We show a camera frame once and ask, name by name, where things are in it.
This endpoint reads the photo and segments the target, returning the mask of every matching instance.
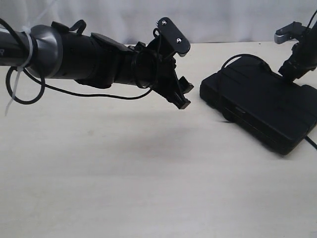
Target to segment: black case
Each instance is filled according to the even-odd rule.
[[[250,57],[241,57],[206,78],[200,96],[226,119],[282,155],[290,153],[317,123],[315,88],[285,83],[280,75]]]

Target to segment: white table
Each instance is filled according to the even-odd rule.
[[[0,237],[317,237],[317,151],[303,141],[281,158],[199,97],[200,82],[229,57],[256,54],[277,71],[292,45],[192,45],[177,58],[178,75],[196,86],[184,111],[155,93],[127,102],[47,90],[35,105],[14,103],[5,117],[3,79]],[[297,82],[317,87],[317,72]],[[24,99],[39,90],[26,77],[19,88]],[[107,92],[144,91],[114,85]],[[317,141],[316,130],[310,136]]]

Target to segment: white backdrop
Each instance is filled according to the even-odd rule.
[[[0,0],[0,16],[20,29],[51,0]],[[98,32],[121,43],[148,43],[156,21],[170,17],[192,43],[272,41],[276,29],[307,24],[314,0],[58,0],[41,23],[71,26],[84,19],[86,34]]]

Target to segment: zip tie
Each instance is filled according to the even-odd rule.
[[[25,68],[25,66],[28,65],[28,63],[30,62],[32,56],[33,56],[33,41],[31,39],[30,33],[31,33],[31,27],[34,26],[35,24],[37,24],[37,22],[50,10],[50,8],[54,5],[55,2],[57,2],[58,0],[52,0],[52,2],[42,11],[42,13],[32,22],[32,24],[30,24],[29,22],[27,23],[27,26],[23,26],[22,27],[22,31],[25,32],[28,41],[29,41],[29,56],[26,59],[26,61],[24,62],[24,64],[22,64],[21,66],[19,66],[17,68],[17,75],[15,78],[15,82],[14,82],[14,87],[13,87],[13,91],[12,91],[12,97],[11,100],[9,101],[8,105],[5,108],[5,116],[7,116],[8,112],[9,112],[9,108],[11,106],[11,104],[13,103],[14,99],[15,99],[15,95],[16,95],[16,91],[18,88],[18,83],[19,83],[19,79],[20,79],[20,75],[21,72],[23,71],[23,69]]]

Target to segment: white wall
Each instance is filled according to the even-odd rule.
[[[20,29],[51,0],[0,2],[0,17]],[[86,34],[132,44],[148,43],[156,21],[168,16],[194,43],[272,41],[276,29],[294,20],[307,24],[316,8],[314,0],[58,0],[41,23],[84,19]]]

